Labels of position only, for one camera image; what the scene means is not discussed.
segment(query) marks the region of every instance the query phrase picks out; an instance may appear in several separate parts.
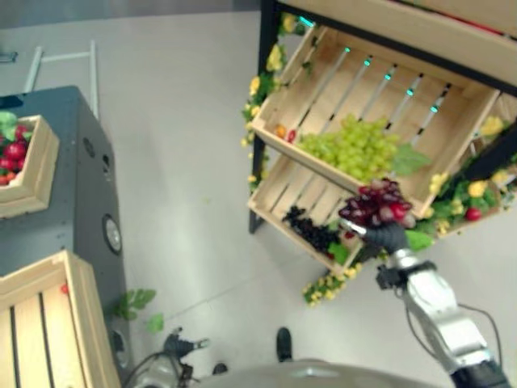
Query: wooden slat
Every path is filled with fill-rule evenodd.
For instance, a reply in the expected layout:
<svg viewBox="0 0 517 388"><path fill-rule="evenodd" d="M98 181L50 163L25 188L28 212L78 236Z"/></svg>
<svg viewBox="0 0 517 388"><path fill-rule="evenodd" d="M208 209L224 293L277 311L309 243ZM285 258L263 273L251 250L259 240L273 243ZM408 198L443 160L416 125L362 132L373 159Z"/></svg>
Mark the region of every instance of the wooden slat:
<svg viewBox="0 0 517 388"><path fill-rule="evenodd" d="M8 309L0 311L0 386L16 388L11 312Z"/></svg>
<svg viewBox="0 0 517 388"><path fill-rule="evenodd" d="M494 30L517 36L517 2L515 0L419 0L407 1L460 19L491 27Z"/></svg>
<svg viewBox="0 0 517 388"><path fill-rule="evenodd" d="M374 32L517 85L517 44L502 36L386 0L281 2ZM508 10L507 18L514 17L515 13Z"/></svg>
<svg viewBox="0 0 517 388"><path fill-rule="evenodd" d="M43 292L43 301L54 382L57 387L83 388L86 383L68 295L55 285Z"/></svg>
<svg viewBox="0 0 517 388"><path fill-rule="evenodd" d="M67 251L62 254L86 386L116 388L120 382L108 344L93 269Z"/></svg>
<svg viewBox="0 0 517 388"><path fill-rule="evenodd" d="M16 344L23 388L50 388L39 295L15 306Z"/></svg>
<svg viewBox="0 0 517 388"><path fill-rule="evenodd" d="M0 310L64 283L65 268L56 261L59 257L59 254L50 256L3 277L0 283Z"/></svg>

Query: red berry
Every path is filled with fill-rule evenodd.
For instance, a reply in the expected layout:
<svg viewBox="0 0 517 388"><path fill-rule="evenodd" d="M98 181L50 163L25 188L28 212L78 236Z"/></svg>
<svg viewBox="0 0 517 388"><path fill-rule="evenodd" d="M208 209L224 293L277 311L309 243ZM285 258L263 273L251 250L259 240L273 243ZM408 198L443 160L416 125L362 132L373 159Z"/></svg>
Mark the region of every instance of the red berry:
<svg viewBox="0 0 517 388"><path fill-rule="evenodd" d="M288 133L288 142L292 143L294 141L295 137L296 137L296 131L294 129L291 129Z"/></svg>
<svg viewBox="0 0 517 388"><path fill-rule="evenodd" d="M15 132L16 139L25 140L25 137L23 137L23 134L25 132L28 132L27 127L25 125L18 125L18 127L16 127L16 132Z"/></svg>
<svg viewBox="0 0 517 388"><path fill-rule="evenodd" d="M481 210L478 208L468 208L465 213L465 218L468 221L477 221L481 218Z"/></svg>
<svg viewBox="0 0 517 388"><path fill-rule="evenodd" d="M389 209L393 212L396 221L402 221L406 215L406 210L401 204L390 204Z"/></svg>
<svg viewBox="0 0 517 388"><path fill-rule="evenodd" d="M3 156L10 160L18 161L25 158L27 147L22 142L10 143L3 151Z"/></svg>
<svg viewBox="0 0 517 388"><path fill-rule="evenodd" d="M24 165L24 164L25 164L25 158L20 159L20 160L18 161L18 171L23 170L23 165Z"/></svg>
<svg viewBox="0 0 517 388"><path fill-rule="evenodd" d="M14 160L10 160L8 158L0 158L0 168L5 170L14 171L17 167L17 164Z"/></svg>

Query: black metal frame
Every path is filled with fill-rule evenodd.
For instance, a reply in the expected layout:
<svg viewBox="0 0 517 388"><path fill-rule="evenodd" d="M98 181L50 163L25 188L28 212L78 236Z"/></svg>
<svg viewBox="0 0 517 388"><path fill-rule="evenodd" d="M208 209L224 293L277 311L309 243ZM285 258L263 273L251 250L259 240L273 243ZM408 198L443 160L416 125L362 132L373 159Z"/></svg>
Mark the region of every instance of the black metal frame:
<svg viewBox="0 0 517 388"><path fill-rule="evenodd" d="M401 53L417 57L426 62L432 63L439 67L443 67L447 70L451 70L455 73L461 74L465 77L471 78L475 81L479 81L493 88L499 89L500 91L517 97L517 86L511 85L507 82L501 81L487 74L483 74L477 70L470 69L467 66L460 65L448 59L438 57L434 54L422 51L419 48L411 47L408 44L403 44L395 40L386 38L385 36L377 35L373 32L363 30L361 28L351 26L350 24L342 23L334 19L327 18L313 12L302 10L294 6L289 6L278 2L277 0L262 0L261 1L261 21L260 21L260 43L258 50L258 73L266 69L267 57L271 48L277 41L277 32L280 25L280 14L281 12L288 12L293 15L303 16L308 20L311 20L318 24L323 24L340 31L347 32L359 38L370 40L373 43L381 44L391 49L397 50ZM253 143L253 166L252 173L254 176L259 177L262 173L262 165L264 158L264 150L266 148L265 143L259 137L254 138ZM517 145L514 145L514 152L517 153ZM250 224L249 231L253 234L257 228L261 225L262 219L253 210L250 210Z"/></svg>

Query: fruit display shelf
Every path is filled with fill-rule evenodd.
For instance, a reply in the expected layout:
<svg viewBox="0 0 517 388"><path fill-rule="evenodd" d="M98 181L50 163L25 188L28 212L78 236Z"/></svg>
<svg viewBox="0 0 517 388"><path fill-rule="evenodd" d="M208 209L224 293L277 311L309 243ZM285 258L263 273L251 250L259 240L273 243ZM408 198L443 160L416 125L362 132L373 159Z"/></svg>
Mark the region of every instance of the fruit display shelf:
<svg viewBox="0 0 517 388"><path fill-rule="evenodd" d="M498 97L491 87L328 27L306 33L281 82L253 121L268 145L357 192L362 182L296 143L304 134L338 131L349 114L365 121L385 118L386 133L431 160L411 175L395 177L417 217L435 198L428 191L431 177L454 168ZM294 144L276 135L279 124L296 131Z"/></svg>
<svg viewBox="0 0 517 388"><path fill-rule="evenodd" d="M268 178L255 190L248 206L328 269L342 273L363 246L358 238L342 240L350 254L346 263L340 265L327 255L316 251L283 219L289 209L296 206L306 209L304 217L310 217L314 225L327 225L338 218L338 211L345 205L344 200L350 196L353 196L351 192L282 155L271 169Z"/></svg>
<svg viewBox="0 0 517 388"><path fill-rule="evenodd" d="M50 201L59 140L42 116L19 119L33 131L23 169L0 187L0 218L44 210Z"/></svg>
<svg viewBox="0 0 517 388"><path fill-rule="evenodd" d="M2 278L0 386L120 386L93 268L61 251Z"/></svg>

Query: artificial vine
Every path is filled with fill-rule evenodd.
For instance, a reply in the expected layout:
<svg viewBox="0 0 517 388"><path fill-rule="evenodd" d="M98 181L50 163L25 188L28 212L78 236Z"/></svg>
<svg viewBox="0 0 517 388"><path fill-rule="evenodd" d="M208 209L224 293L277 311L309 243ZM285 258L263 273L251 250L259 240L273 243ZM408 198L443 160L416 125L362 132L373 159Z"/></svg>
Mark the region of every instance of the artificial vine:
<svg viewBox="0 0 517 388"><path fill-rule="evenodd" d="M300 18L283 13L281 15L281 23L278 30L278 36L285 36L287 34L304 35L305 25L301 22ZM287 53L283 44L276 43L269 56L267 57L266 71L253 77L250 83L250 97L246 101L244 109L242 109L242 116L244 117L246 135L241 139L241 146L246 148L247 146L253 145L254 131L252 126L253 119L260 112L265 99L273 92L278 91L281 87L280 79L276 76L281 72L288 62ZM249 158L253 158L253 153L248 154ZM260 176L250 175L248 176L248 183L250 184L250 190L254 191L260 181L267 177L267 161L269 158L264 155L262 174Z"/></svg>

